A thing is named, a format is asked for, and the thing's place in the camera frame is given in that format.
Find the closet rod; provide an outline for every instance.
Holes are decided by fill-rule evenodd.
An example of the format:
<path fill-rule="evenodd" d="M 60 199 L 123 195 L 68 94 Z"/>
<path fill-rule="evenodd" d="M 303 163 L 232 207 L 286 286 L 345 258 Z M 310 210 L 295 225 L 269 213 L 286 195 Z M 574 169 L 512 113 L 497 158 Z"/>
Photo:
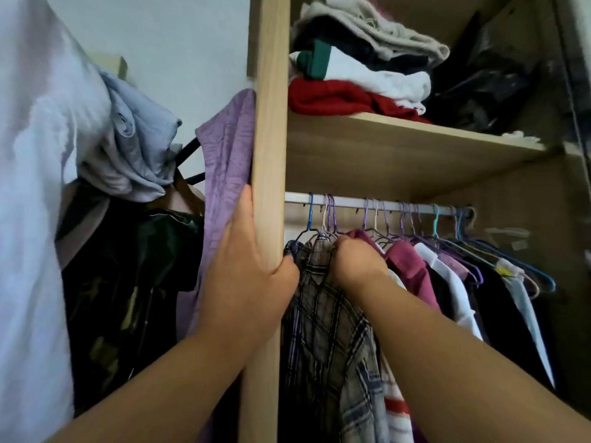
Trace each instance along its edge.
<path fill-rule="evenodd" d="M 335 205 L 337 207 L 344 207 L 344 208 L 365 208 L 365 199 L 356 199 L 354 197 L 338 197 L 333 196 L 335 199 Z M 285 202 L 289 202 L 291 204 L 309 204 L 310 203 L 310 194 L 308 193 L 290 193 L 288 191 L 285 192 Z M 324 194 L 314 194 L 314 205 L 325 205 L 326 198 Z M 425 204 L 404 204 L 404 210 L 408 211 L 408 206 L 411 205 L 410 208 L 412 213 L 421 213 L 421 214 L 434 214 L 435 208 L 433 205 L 425 205 Z M 373 199 L 369 199 L 369 208 L 374 208 Z M 378 203 L 378 208 L 383 209 L 385 208 L 386 211 L 402 211 L 403 205 L 398 202 L 382 202 Z M 442 216 L 454 216 L 458 212 L 458 209 L 455 207 L 442 207 L 439 206 L 439 215 Z"/>

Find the black garment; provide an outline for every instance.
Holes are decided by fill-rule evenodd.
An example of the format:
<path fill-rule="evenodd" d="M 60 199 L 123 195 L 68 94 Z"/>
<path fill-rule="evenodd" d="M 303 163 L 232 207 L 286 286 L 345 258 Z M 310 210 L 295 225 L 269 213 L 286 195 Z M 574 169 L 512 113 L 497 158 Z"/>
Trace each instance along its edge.
<path fill-rule="evenodd" d="M 177 342 L 179 290 L 195 288 L 203 218 L 111 198 L 62 272 L 80 415 Z"/>
<path fill-rule="evenodd" d="M 499 273 L 474 258 L 466 260 L 477 266 L 484 277 L 484 283 L 474 289 L 474 296 L 491 346 L 554 390 L 534 340 Z"/>
<path fill-rule="evenodd" d="M 470 302 L 470 307 L 472 311 L 474 311 L 474 320 L 476 320 L 476 325 L 480 330 L 480 335 L 482 335 L 482 340 L 487 343 L 491 344 L 491 340 L 488 338 L 486 334 L 486 330 L 484 328 L 484 323 L 482 323 L 482 317 L 480 317 L 480 309 L 478 307 L 478 302 L 476 300 L 476 296 L 474 295 L 474 290 L 476 289 L 476 283 L 474 280 L 467 279 L 464 281 L 464 287 L 466 288 L 466 292 L 468 293 L 468 301 Z"/>
<path fill-rule="evenodd" d="M 431 279 L 431 284 L 433 286 L 433 292 L 435 293 L 435 298 L 437 299 L 441 313 L 448 319 L 454 320 L 452 292 L 449 290 L 449 284 L 447 284 L 447 281 L 445 281 L 445 279 L 435 272 L 435 270 L 433 270 L 428 264 L 425 266 L 427 267 L 427 272 L 429 273 L 429 278 Z"/>
<path fill-rule="evenodd" d="M 430 73 L 427 56 L 404 54 L 388 61 L 383 60 L 375 52 L 373 46 L 361 37 L 353 34 L 349 28 L 328 15 L 313 18 L 295 38 L 292 51 L 312 49 L 314 40 L 336 46 L 345 54 L 358 60 L 373 71 L 395 71 L 396 73 L 412 74 L 419 71 Z"/>

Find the plaid shirt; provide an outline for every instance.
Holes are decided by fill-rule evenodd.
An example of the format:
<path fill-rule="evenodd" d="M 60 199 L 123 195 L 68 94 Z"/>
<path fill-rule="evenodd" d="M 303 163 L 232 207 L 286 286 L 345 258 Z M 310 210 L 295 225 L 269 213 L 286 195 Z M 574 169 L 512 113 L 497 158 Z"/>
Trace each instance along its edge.
<path fill-rule="evenodd" d="M 373 330 L 329 274 L 335 240 L 285 247 L 300 282 L 282 321 L 279 440 L 389 442 Z"/>

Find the wooden closet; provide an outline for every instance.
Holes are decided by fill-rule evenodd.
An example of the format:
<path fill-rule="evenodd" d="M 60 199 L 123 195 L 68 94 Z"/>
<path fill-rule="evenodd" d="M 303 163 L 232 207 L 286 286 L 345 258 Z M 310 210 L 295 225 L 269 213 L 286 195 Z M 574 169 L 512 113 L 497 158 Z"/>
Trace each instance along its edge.
<path fill-rule="evenodd" d="M 527 229 L 531 236 L 519 258 L 558 285 L 556 293 L 536 300 L 539 320 L 547 323 L 558 392 L 591 416 L 591 290 L 583 252 L 591 249 L 588 159 L 580 133 L 572 142 L 565 138 L 578 130 L 577 106 L 569 106 L 572 81 L 563 68 L 580 51 L 565 42 L 577 41 L 569 1 L 379 0 L 396 21 L 450 46 L 480 10 L 492 19 L 496 40 L 542 59 L 543 81 L 513 124 L 541 143 L 369 113 L 289 112 L 290 24 L 304 1 L 311 0 L 251 0 L 248 74 L 256 77 L 257 91 L 252 185 L 265 263 L 275 268 L 282 258 L 286 190 L 472 205 L 477 232 Z M 571 29 L 560 31 L 557 24 Z M 279 330 L 243 373 L 240 443 L 277 440 L 278 384 Z"/>

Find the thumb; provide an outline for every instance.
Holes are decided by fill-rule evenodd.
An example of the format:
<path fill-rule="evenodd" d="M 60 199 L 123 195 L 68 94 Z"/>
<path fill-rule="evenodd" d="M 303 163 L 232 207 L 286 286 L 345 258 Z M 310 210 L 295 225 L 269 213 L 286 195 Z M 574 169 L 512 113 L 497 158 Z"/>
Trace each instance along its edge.
<path fill-rule="evenodd" d="M 274 295 L 279 295 L 285 300 L 285 307 L 294 296 L 297 284 L 300 280 L 300 270 L 294 263 L 293 257 L 286 255 L 283 257 L 277 270 L 271 275 L 274 285 Z"/>

